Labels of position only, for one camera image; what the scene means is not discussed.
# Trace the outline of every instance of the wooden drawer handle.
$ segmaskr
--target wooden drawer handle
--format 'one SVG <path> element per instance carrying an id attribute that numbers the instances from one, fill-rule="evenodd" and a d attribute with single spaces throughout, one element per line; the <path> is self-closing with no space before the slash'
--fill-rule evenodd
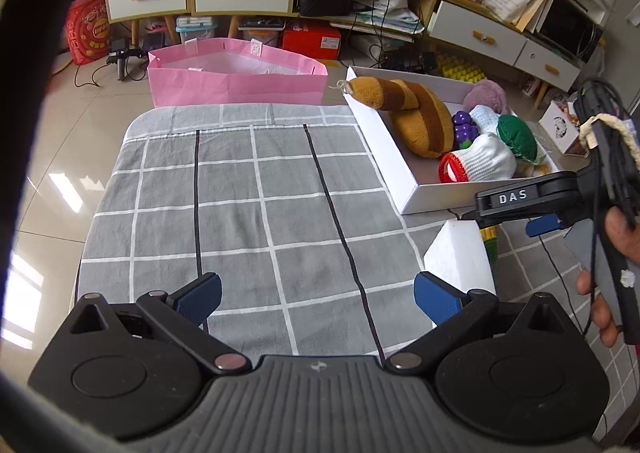
<path id="1" fill-rule="evenodd" d="M 480 40 L 481 42 L 488 43 L 489 45 L 495 45 L 495 39 L 487 36 L 486 34 L 482 34 L 482 32 L 477 32 L 476 30 L 472 31 L 474 38 L 476 40 Z"/>
<path id="2" fill-rule="evenodd" d="M 559 76 L 560 75 L 560 71 L 557 68 L 552 67 L 551 65 L 546 65 L 545 64 L 545 70 L 547 72 L 553 74 L 554 76 Z"/>

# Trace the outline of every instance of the pink bag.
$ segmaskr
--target pink bag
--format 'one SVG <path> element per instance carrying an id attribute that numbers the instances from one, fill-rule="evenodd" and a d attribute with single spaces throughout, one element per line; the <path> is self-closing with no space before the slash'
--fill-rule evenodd
<path id="1" fill-rule="evenodd" d="M 315 59 L 232 38 L 189 40 L 149 53 L 155 107 L 223 103 L 319 105 L 326 67 Z"/>

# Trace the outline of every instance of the red box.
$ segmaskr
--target red box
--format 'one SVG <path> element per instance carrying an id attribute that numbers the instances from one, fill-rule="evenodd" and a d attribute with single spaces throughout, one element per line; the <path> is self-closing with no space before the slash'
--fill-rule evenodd
<path id="1" fill-rule="evenodd" d="M 284 30 L 282 48 L 314 59 L 338 59 L 340 30 L 325 22 L 295 20 Z"/>

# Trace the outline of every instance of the white block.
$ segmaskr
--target white block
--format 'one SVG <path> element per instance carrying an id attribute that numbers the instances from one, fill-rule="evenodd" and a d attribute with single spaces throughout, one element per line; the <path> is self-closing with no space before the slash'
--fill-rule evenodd
<path id="1" fill-rule="evenodd" d="M 424 270 L 462 292 L 484 289 L 495 294 L 494 275 L 473 220 L 449 220 L 424 254 Z"/>

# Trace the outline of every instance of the finger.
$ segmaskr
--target finger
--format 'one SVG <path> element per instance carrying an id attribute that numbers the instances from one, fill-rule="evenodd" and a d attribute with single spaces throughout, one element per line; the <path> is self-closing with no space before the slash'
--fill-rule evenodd
<path id="1" fill-rule="evenodd" d="M 604 227 L 614 247 L 635 263 L 640 263 L 640 226 L 632 231 L 622 211 L 613 207 L 607 212 Z"/>
<path id="2" fill-rule="evenodd" d="M 607 348 L 611 348 L 618 341 L 618 327 L 611 322 L 606 328 L 600 331 L 600 341 Z"/>
<path id="3" fill-rule="evenodd" d="M 591 321 L 600 329 L 607 328 L 611 323 L 609 305 L 607 305 L 607 302 L 601 295 L 594 300 L 593 306 L 591 306 Z"/>
<path id="4" fill-rule="evenodd" d="M 575 290 L 583 296 L 591 292 L 591 274 L 589 274 L 589 271 L 582 271 L 578 275 L 575 281 Z"/>

